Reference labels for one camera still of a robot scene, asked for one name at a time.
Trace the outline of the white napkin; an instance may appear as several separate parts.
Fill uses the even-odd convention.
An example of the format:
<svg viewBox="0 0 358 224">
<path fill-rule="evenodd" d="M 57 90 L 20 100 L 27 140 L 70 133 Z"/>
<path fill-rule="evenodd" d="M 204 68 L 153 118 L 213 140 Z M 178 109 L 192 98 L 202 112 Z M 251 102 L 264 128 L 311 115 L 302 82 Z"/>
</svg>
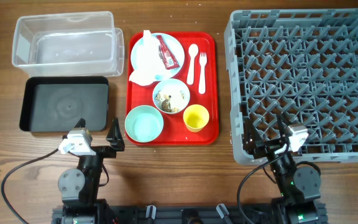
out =
<svg viewBox="0 0 358 224">
<path fill-rule="evenodd" d="M 143 44 L 139 46 L 135 54 L 137 68 L 129 76 L 129 81 L 148 86 L 153 82 L 162 80 L 162 72 L 165 70 L 160 58 L 160 43 L 151 31 L 143 31 Z"/>
</svg>

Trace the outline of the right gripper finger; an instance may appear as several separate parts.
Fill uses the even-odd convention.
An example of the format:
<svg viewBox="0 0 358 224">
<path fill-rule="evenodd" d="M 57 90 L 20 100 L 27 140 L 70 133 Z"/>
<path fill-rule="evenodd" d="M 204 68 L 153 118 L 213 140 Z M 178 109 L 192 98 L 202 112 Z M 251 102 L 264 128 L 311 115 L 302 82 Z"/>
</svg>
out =
<svg viewBox="0 0 358 224">
<path fill-rule="evenodd" d="M 245 146 L 263 146 L 264 140 L 259 135 L 249 118 L 244 120 L 244 144 Z"/>
<path fill-rule="evenodd" d="M 277 124 L 278 124 L 278 130 L 280 133 L 280 139 L 286 140 L 287 134 L 288 134 L 288 127 L 291 125 L 291 122 L 281 113 L 276 114 Z"/>
</svg>

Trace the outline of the light blue small bowl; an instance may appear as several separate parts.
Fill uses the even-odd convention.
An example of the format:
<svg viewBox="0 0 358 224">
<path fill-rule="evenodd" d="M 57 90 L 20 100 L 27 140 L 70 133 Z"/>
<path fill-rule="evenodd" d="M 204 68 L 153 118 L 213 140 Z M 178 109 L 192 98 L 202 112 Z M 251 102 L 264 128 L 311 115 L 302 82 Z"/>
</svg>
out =
<svg viewBox="0 0 358 224">
<path fill-rule="evenodd" d="M 162 110 L 157 106 L 157 103 L 156 103 L 156 101 L 155 101 L 155 97 L 156 97 L 158 91 L 163 90 L 163 89 L 181 90 L 182 93 L 185 94 L 185 98 L 186 98 L 185 107 L 184 107 L 181 111 L 183 111 L 183 110 L 188 106 L 188 104 L 189 104 L 189 102 L 190 102 L 190 91 L 189 91 L 189 88 L 188 88 L 187 85 L 184 84 L 181 80 L 177 80 L 177 79 L 174 79 L 174 78 L 170 78 L 170 79 L 163 80 L 163 81 L 159 82 L 159 83 L 155 86 L 155 88 L 154 88 L 154 90 L 153 90 L 153 92 L 152 92 L 153 103 L 154 103 L 154 105 L 157 107 L 158 110 L 160 110 L 161 112 L 166 113 L 166 114 L 177 114 L 177 113 L 181 112 L 181 111 L 179 111 L 179 112 L 177 112 L 177 113 L 167 113 L 167 112 L 162 111 Z"/>
</svg>

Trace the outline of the yellow plastic cup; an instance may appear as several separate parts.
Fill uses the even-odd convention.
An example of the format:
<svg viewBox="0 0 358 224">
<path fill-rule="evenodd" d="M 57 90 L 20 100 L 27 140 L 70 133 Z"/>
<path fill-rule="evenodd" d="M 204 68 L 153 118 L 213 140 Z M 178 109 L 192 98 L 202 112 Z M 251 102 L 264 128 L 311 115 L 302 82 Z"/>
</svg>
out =
<svg viewBox="0 0 358 224">
<path fill-rule="evenodd" d="M 209 111 L 202 105 L 190 105 L 183 113 L 183 121 L 192 133 L 200 132 L 209 122 Z"/>
</svg>

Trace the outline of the red ketchup packet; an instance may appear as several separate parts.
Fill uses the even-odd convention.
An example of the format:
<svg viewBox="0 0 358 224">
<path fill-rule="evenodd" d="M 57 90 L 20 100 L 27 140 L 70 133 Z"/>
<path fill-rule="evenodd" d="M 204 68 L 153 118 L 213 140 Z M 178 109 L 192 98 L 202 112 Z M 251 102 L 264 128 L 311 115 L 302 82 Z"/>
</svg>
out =
<svg viewBox="0 0 358 224">
<path fill-rule="evenodd" d="M 171 52 L 168 45 L 165 43 L 164 38 L 161 35 L 157 35 L 156 38 L 160 43 L 159 52 L 165 68 L 167 70 L 178 68 L 179 67 L 178 60 Z"/>
</svg>

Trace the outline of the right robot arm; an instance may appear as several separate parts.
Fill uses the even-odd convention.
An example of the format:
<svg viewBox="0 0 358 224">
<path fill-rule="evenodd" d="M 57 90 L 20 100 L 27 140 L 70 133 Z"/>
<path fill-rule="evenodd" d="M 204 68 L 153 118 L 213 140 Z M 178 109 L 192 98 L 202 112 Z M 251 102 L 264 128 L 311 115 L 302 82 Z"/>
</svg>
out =
<svg viewBox="0 0 358 224">
<path fill-rule="evenodd" d="M 279 137 L 265 141 L 253 122 L 244 120 L 245 143 L 243 149 L 250 151 L 254 158 L 265 157 L 267 162 L 250 171 L 241 181 L 237 190 L 237 206 L 241 215 L 249 223 L 241 205 L 241 190 L 245 182 L 258 170 L 270 166 L 274 182 L 281 193 L 272 200 L 273 223 L 325 223 L 325 206 L 318 203 L 321 197 L 321 170 L 308 161 L 296 163 L 292 154 L 304 145 L 308 129 L 301 123 L 291 123 L 284 115 L 276 115 Z"/>
</svg>

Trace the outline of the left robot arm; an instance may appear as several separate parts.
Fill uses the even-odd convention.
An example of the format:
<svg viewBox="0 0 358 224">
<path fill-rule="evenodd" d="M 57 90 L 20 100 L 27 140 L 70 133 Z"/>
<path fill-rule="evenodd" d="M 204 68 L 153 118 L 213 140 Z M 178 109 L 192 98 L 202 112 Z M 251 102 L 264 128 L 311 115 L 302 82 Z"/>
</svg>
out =
<svg viewBox="0 0 358 224">
<path fill-rule="evenodd" d="M 125 149 L 119 121 L 113 119 L 106 136 L 108 146 L 92 146 L 90 132 L 81 118 L 76 126 L 63 137 L 58 150 L 79 158 L 77 168 L 64 171 L 58 179 L 63 208 L 52 214 L 52 223 L 118 223 L 118 217 L 105 199 L 98 198 L 102 171 L 106 170 L 105 158 L 115 158 Z"/>
</svg>

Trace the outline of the rice food scraps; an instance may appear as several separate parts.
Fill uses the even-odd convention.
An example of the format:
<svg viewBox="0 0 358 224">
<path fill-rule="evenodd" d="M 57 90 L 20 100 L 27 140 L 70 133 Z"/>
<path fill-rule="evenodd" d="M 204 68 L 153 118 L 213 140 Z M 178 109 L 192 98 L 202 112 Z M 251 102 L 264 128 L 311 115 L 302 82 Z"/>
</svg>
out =
<svg viewBox="0 0 358 224">
<path fill-rule="evenodd" d="M 186 104 L 185 94 L 181 90 L 163 89 L 158 91 L 155 101 L 157 106 L 164 112 L 177 113 L 181 111 Z"/>
</svg>

